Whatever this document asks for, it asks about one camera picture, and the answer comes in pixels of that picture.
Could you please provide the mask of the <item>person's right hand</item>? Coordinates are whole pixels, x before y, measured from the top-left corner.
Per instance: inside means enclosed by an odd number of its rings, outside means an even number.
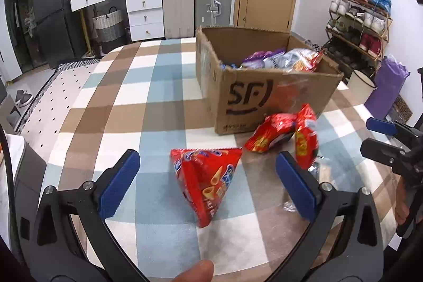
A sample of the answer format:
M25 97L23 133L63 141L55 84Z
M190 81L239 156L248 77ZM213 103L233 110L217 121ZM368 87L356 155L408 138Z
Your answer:
M398 225L402 225L410 214L410 209L407 206L407 193L404 187L403 178L399 179L396 191L396 207L394 217Z

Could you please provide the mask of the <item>person's left hand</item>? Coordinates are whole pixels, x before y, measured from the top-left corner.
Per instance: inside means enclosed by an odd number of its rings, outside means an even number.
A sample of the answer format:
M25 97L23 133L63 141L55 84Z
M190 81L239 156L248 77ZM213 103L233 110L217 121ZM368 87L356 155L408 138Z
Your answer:
M214 276L214 264L201 260L187 271L180 273L172 282L211 282Z

